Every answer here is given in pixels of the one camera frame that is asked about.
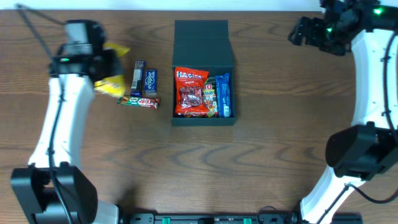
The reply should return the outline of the yellow snack bag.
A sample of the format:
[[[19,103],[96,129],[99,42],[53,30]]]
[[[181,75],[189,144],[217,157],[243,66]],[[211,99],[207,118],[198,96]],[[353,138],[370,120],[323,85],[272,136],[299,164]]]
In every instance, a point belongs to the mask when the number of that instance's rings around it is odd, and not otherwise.
[[[124,68],[120,58],[125,56],[130,51],[130,48],[106,42],[104,44],[104,51],[109,55],[109,72],[104,78],[100,78],[100,80],[94,82],[94,90],[105,95],[120,98],[126,90]]]

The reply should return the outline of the dark blue candy bar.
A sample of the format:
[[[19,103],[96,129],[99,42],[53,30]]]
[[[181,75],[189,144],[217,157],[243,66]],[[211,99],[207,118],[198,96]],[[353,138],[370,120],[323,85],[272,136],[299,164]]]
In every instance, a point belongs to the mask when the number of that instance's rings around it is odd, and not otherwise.
[[[142,96],[142,80],[144,76],[145,64],[146,64],[145,60],[135,61],[130,96],[133,97]]]

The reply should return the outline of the blue Eclipse mint tin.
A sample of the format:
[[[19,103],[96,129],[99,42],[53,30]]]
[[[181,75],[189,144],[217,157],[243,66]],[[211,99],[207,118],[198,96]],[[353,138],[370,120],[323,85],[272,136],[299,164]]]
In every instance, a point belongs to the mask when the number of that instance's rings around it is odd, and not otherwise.
[[[144,92],[147,95],[157,94],[157,70],[146,70]]]

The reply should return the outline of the green red KitKat bar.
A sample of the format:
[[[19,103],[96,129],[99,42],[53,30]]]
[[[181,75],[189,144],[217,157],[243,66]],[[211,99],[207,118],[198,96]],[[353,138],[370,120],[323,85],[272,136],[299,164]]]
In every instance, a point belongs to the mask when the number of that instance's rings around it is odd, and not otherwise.
[[[123,96],[121,97],[117,104],[126,106],[138,106],[157,109],[159,107],[159,98],[140,98],[134,96]]]

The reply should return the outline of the red snack bag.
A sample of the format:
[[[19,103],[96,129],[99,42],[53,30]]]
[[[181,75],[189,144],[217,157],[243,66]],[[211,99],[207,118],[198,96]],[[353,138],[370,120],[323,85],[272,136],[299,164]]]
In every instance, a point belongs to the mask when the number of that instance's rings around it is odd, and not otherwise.
[[[209,72],[187,67],[175,68],[176,105],[178,116],[204,116],[208,109],[202,100],[202,88]]]

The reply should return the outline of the dark green lidded box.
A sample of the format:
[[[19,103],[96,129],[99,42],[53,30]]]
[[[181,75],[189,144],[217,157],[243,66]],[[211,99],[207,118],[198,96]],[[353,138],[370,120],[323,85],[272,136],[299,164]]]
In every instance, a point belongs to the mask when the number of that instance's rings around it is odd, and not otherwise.
[[[172,126],[232,126],[236,122],[234,53],[227,20],[176,20],[172,69],[204,70],[209,76],[230,74],[229,118],[184,118],[172,112]]]

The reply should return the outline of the Haribo candy bag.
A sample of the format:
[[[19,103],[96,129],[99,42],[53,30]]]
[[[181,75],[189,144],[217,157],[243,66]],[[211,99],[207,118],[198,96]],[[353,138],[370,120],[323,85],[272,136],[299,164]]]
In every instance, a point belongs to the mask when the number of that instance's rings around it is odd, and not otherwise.
[[[206,80],[202,88],[202,102],[207,108],[207,112],[186,112],[184,117],[214,118],[218,117],[218,102],[216,95],[215,77]]]

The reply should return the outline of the long blue cookie pack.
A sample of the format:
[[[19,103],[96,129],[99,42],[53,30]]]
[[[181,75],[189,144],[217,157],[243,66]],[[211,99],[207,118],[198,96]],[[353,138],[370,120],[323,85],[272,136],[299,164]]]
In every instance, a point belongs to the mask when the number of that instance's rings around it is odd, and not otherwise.
[[[230,74],[216,76],[216,94],[218,103],[218,116],[220,118],[232,117]]]

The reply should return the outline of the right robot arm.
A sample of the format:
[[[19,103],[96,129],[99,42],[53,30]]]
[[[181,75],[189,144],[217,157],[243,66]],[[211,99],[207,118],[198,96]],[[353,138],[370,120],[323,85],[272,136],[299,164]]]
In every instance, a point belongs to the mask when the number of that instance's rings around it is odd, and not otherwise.
[[[397,4],[321,0],[323,18],[302,17],[288,39],[322,52],[354,56],[356,99],[351,126],[326,144],[326,169],[290,223],[358,223],[338,214],[353,192],[397,162]]]

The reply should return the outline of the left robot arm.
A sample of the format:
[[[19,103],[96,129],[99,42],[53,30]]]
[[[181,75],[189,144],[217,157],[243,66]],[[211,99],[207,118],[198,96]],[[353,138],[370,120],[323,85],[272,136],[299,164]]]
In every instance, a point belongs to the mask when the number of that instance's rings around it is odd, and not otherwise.
[[[80,159],[95,82],[118,72],[119,60],[104,48],[98,22],[69,20],[64,28],[67,43],[51,58],[42,132],[27,167],[12,171],[11,187],[29,223],[122,223],[119,207],[98,199]]]

